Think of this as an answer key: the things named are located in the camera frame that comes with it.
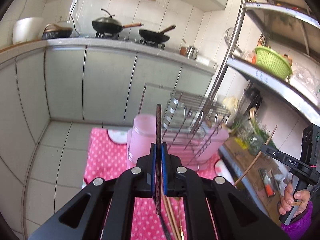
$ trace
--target pan handle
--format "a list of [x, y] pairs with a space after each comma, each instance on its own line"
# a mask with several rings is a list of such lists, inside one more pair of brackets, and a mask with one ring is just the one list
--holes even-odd
[[175, 25], [171, 25], [171, 26], [169, 26], [168, 28], [165, 28], [164, 30], [162, 30], [161, 32], [159, 32], [159, 34], [164, 34], [164, 33], [168, 32], [168, 31], [171, 31], [171, 30], [173, 30], [173, 29], [175, 29], [175, 28], [176, 28]]
[[111, 15], [106, 9], [101, 8], [101, 11], [105, 11], [108, 13], [108, 15], [110, 15], [110, 17], [112, 18], [113, 16], [115, 16], [115, 14]]
[[123, 28], [130, 28], [130, 27], [139, 27], [142, 26], [142, 23], [131, 23], [131, 24], [127, 24], [127, 25], [123, 25]]

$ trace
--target silver screw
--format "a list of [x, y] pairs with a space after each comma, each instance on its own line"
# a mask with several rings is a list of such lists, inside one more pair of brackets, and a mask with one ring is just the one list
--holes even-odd
[[102, 178], [95, 178], [93, 181], [93, 185], [95, 185], [95, 186], [100, 186], [102, 183], [103, 183]]
[[132, 172], [133, 174], [139, 174], [141, 171], [142, 171], [142, 170], [141, 170], [141, 168], [139, 168], [139, 167], [134, 167], [134, 168], [131, 169], [131, 172]]
[[180, 167], [177, 168], [177, 172], [178, 173], [186, 173], [187, 172], [187, 168], [183, 167], [183, 166], [180, 166]]
[[223, 184], [223, 183], [225, 183], [226, 182], [226, 180], [224, 179], [224, 177], [216, 177], [215, 179], [215, 182], [217, 183], [217, 184]]

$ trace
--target green colander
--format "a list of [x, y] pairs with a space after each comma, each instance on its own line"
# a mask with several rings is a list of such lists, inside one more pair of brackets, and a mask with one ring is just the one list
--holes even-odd
[[273, 49], [258, 46], [255, 51], [257, 53], [256, 64], [258, 66], [265, 68], [268, 72], [281, 79], [286, 79], [287, 76], [292, 74], [291, 67], [287, 60]]

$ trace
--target tiled floor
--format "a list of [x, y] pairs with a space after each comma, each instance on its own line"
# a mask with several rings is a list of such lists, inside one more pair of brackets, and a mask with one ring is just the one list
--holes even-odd
[[[27, 182], [24, 224], [27, 237], [82, 187], [89, 135], [101, 125], [51, 122], [34, 157]], [[124, 127], [105, 129], [128, 130]]]

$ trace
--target yellow label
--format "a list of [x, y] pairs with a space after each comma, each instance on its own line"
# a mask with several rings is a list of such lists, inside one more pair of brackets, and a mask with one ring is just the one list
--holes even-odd
[[246, 143], [243, 140], [241, 140], [240, 138], [236, 137], [235, 141], [243, 150], [248, 149]]

